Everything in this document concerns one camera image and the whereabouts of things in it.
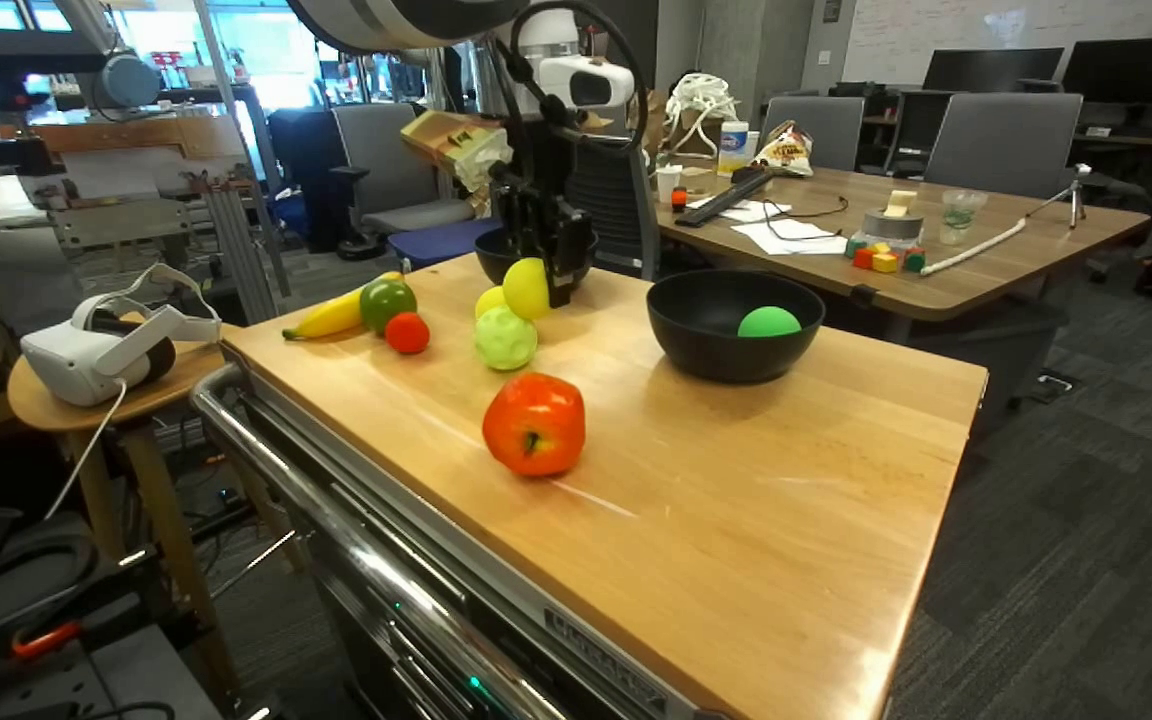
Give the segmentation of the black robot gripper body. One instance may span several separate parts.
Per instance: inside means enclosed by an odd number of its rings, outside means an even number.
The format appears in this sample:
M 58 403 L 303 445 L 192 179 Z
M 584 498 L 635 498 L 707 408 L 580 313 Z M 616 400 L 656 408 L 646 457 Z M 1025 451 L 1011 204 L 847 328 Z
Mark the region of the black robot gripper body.
M 492 216 L 502 229 L 556 229 L 593 216 L 569 198 L 572 138 L 544 121 L 506 121 L 510 155 L 492 166 Z

